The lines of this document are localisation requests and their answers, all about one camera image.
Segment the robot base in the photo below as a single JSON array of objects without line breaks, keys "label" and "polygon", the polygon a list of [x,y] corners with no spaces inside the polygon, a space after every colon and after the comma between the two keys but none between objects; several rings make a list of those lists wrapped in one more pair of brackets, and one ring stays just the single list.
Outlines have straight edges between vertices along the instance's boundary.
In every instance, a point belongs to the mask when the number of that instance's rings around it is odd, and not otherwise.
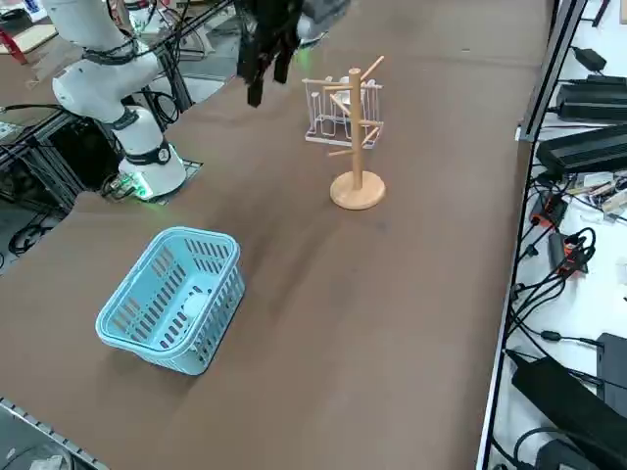
[{"label": "robot base", "polygon": [[135,197],[148,201],[171,193],[185,182],[185,165],[172,145],[169,149],[171,158],[166,164],[138,165],[127,160],[120,162],[120,172],[130,175],[137,185]]}]

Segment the white wire rack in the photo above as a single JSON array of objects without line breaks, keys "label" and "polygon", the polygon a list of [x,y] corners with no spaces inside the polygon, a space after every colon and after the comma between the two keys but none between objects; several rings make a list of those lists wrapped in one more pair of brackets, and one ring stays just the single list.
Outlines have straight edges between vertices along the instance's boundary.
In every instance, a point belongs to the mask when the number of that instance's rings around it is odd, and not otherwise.
[{"label": "white wire rack", "polygon": [[[351,118],[347,116],[345,110],[350,108],[350,92],[347,90],[324,91],[323,82],[333,82],[333,77],[328,76],[325,80],[304,79],[305,93],[307,95],[307,108],[309,111],[310,128],[305,134],[305,140],[321,144],[339,145],[351,147]],[[339,79],[340,83],[349,82],[347,76]],[[383,85],[371,79],[362,83],[362,115],[363,119],[381,123],[378,125],[378,132],[372,135],[370,129],[365,127],[364,133],[369,138],[364,142],[365,149],[371,149],[376,144],[383,131],[383,118],[381,116],[381,103],[379,91]]]}]

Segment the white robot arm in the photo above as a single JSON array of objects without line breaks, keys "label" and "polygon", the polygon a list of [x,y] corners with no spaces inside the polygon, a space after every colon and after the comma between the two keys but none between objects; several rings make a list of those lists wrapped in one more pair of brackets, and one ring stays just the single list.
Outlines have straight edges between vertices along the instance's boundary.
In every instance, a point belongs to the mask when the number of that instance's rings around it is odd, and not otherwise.
[{"label": "white robot arm", "polygon": [[[85,49],[83,59],[53,79],[61,105],[111,128],[126,153],[121,172],[132,175],[141,186],[137,197],[148,200],[178,188],[185,181],[185,168],[155,118],[141,107],[121,102],[155,79],[160,71],[157,56],[118,30],[103,0],[41,1],[59,34]],[[284,12],[275,8],[274,0],[267,1],[257,14],[282,18]],[[329,29],[344,16],[350,1],[282,0],[285,11],[290,2],[300,2],[302,15],[296,29],[305,40]]]}]

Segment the black power adapter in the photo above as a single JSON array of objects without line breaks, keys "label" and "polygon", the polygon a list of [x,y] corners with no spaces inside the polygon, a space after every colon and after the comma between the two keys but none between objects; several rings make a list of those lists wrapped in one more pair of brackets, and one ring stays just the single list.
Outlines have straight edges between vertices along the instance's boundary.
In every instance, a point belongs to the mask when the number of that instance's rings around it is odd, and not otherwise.
[{"label": "black power adapter", "polygon": [[593,49],[580,49],[575,46],[571,47],[575,53],[575,59],[577,59],[577,62],[589,71],[602,71],[605,68],[607,61]]}]

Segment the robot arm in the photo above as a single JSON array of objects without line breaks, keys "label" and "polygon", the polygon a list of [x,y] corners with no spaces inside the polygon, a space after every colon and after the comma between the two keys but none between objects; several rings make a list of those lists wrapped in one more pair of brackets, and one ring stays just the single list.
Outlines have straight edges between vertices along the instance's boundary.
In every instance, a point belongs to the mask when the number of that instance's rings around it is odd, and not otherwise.
[{"label": "robot arm", "polygon": [[[351,0],[235,0],[256,24],[242,40],[238,70],[249,84],[249,103],[261,101],[265,69],[276,58],[275,79],[285,82],[300,33],[315,39],[344,15]],[[120,170],[148,200],[178,188],[186,177],[182,160],[165,139],[153,115],[121,100],[150,84],[160,71],[157,56],[129,40],[109,17],[103,0],[42,0],[59,34],[85,49],[85,56],[53,79],[53,90],[67,110],[108,125],[126,157]]]}]

